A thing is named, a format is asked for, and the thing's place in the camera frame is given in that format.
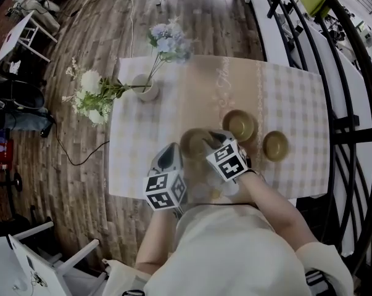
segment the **beige table runner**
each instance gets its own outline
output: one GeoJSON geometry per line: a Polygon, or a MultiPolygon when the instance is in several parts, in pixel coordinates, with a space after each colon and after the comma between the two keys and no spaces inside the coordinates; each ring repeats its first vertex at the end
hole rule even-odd
{"type": "MultiPolygon", "coordinates": [[[[119,78],[130,82],[148,73],[150,57],[122,59],[119,78]]],[[[155,75],[156,101],[143,103],[128,91],[112,113],[109,192],[142,198],[142,179],[152,158],[190,128],[220,128],[225,113],[243,109],[258,120],[258,135],[245,146],[267,182],[287,198],[324,194],[328,186],[328,120],[320,76],[265,62],[194,56],[186,65],[166,64],[155,75]],[[280,130],[290,152],[271,163],[261,152],[262,139],[280,130]]],[[[244,202],[206,163],[186,161],[190,202],[244,202]]]]}

